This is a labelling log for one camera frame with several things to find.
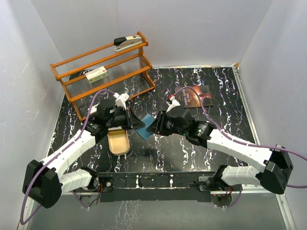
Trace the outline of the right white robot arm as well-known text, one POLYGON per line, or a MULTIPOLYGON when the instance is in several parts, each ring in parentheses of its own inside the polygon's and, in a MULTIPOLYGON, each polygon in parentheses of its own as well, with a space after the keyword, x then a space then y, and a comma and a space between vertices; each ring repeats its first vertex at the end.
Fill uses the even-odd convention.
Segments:
POLYGON ((293 170, 292 161, 284 147, 257 146, 226 134, 213 123, 195 120, 183 106, 160 111, 147 131, 160 136, 182 135, 193 145, 223 152, 248 164, 240 167, 220 166, 214 177, 207 180, 208 188, 225 190, 237 184, 260 185, 281 195, 293 170))

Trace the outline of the black and beige stapler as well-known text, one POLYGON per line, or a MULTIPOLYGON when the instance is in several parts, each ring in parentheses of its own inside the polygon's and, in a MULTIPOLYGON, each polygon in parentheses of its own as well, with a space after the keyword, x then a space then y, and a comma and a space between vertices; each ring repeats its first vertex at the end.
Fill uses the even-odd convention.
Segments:
POLYGON ((140 35, 133 35, 127 37, 118 37, 113 41, 114 51, 119 52, 132 46, 138 45, 142 42, 140 35))

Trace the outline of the dark book with sunset cover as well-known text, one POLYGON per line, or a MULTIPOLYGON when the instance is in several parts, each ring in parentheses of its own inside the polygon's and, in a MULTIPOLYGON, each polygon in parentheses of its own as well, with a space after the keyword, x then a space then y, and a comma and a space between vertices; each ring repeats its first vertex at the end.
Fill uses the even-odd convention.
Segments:
POLYGON ((208 85, 189 86, 180 90, 176 88, 176 100, 185 108, 213 106, 213 98, 208 85))

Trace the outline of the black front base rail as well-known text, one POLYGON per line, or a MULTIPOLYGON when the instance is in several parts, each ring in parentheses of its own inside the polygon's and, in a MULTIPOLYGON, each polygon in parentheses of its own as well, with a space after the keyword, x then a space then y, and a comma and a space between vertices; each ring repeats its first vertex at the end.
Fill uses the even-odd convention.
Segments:
POLYGON ((240 186, 216 190, 201 187, 212 172, 115 172, 99 173, 102 202, 194 200, 229 205, 240 186))

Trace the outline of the blue leather card holder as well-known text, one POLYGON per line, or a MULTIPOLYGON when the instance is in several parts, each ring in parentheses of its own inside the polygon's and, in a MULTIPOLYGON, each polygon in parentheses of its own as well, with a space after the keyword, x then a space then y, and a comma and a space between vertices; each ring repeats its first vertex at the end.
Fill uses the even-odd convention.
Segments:
POLYGON ((137 134, 145 141, 147 141, 151 136, 151 132, 147 131, 147 128, 154 122, 154 120, 155 120, 154 117, 152 117, 150 114, 147 114, 142 119, 142 122, 145 124, 145 126, 135 129, 137 134))

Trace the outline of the orange wooden three-tier rack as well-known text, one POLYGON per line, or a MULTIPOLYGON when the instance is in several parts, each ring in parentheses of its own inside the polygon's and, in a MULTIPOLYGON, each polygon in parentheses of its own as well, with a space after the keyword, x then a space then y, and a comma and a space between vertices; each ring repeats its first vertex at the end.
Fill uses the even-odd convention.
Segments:
POLYGON ((153 66, 143 50, 148 44, 147 38, 137 32, 50 64, 55 79, 62 85, 67 100, 81 121, 87 115, 87 105, 99 90, 127 93, 130 98, 134 98, 156 89, 149 76, 153 66))

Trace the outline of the green and white small box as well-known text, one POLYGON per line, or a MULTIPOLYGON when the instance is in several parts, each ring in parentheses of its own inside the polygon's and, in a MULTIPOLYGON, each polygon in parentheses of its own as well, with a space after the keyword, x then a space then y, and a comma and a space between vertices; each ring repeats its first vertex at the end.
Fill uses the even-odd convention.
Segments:
POLYGON ((85 76, 86 76, 87 80, 89 81, 89 83, 94 83, 98 80, 101 80, 101 79, 107 77, 108 72, 107 72, 107 70, 105 69, 104 66, 101 66, 99 68, 96 68, 94 70, 91 70, 91 71, 85 73, 85 76))

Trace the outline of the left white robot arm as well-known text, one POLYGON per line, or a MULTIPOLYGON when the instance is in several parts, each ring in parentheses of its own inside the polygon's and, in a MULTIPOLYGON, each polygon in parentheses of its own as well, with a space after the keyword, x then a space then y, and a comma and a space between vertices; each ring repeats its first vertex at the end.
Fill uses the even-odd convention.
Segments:
POLYGON ((99 186, 97 173, 82 168, 72 173, 65 171, 86 151, 107 136, 110 128, 132 130, 145 127, 128 105, 100 103, 84 126, 53 154, 41 161, 32 160, 26 167, 22 192, 44 208, 56 204, 60 196, 71 190, 85 187, 94 191, 99 186))

